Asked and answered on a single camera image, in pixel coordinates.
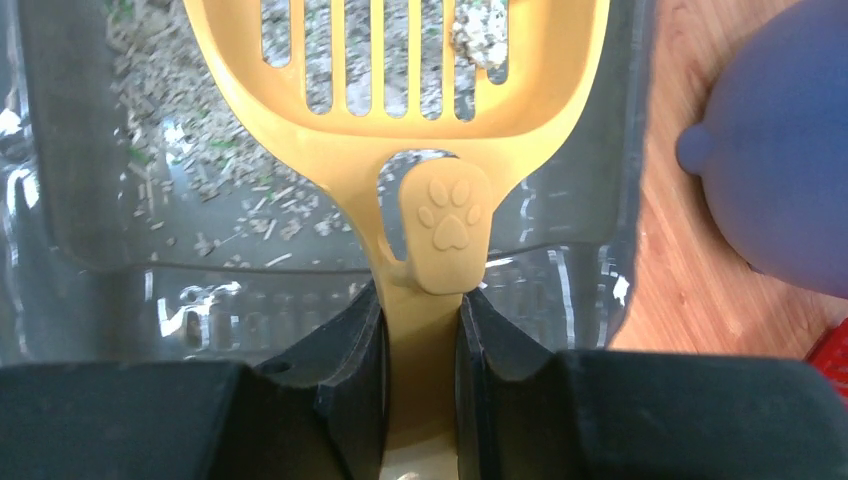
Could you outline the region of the yellow litter scoop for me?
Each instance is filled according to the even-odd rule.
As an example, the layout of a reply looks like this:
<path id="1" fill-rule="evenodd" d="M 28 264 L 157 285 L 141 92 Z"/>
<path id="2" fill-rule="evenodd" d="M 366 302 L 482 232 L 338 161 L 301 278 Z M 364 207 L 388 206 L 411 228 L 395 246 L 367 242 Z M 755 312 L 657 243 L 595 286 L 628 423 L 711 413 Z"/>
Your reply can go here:
<path id="1" fill-rule="evenodd" d="M 369 111 L 347 106 L 345 5 L 330 5 L 332 105 L 307 103 L 305 5 L 289 5 L 290 60 L 264 58 L 261 3 L 188 1 L 194 36 L 244 128 L 344 212 L 387 323 L 383 479 L 458 475 L 454 371 L 459 309 L 483 280 L 495 209 L 577 124 L 607 29 L 607 1 L 517 1 L 507 8 L 506 80 L 476 76 L 475 114 L 455 113 L 455 54 L 441 37 L 442 112 L 421 111 L 422 5 L 407 5 L 407 107 L 386 109 L 385 8 L 369 5 Z"/>

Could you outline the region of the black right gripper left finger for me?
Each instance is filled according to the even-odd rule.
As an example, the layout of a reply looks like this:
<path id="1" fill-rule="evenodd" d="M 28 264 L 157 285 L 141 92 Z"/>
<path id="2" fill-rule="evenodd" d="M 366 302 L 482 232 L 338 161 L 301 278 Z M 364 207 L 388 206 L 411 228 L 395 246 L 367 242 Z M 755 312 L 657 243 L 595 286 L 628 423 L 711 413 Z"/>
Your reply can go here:
<path id="1" fill-rule="evenodd" d="M 367 285 L 257 366 L 53 363 L 1 371 L 5 479 L 375 479 L 385 324 Z"/>

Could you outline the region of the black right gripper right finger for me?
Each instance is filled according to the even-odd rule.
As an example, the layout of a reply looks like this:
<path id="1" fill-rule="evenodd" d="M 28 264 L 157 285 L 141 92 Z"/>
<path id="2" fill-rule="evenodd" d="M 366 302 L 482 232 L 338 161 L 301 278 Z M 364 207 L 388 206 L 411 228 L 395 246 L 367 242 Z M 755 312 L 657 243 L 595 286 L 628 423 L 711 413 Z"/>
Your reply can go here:
<path id="1" fill-rule="evenodd" d="M 460 307 L 463 479 L 843 479 L 847 409 L 811 366 L 552 352 L 480 292 Z"/>

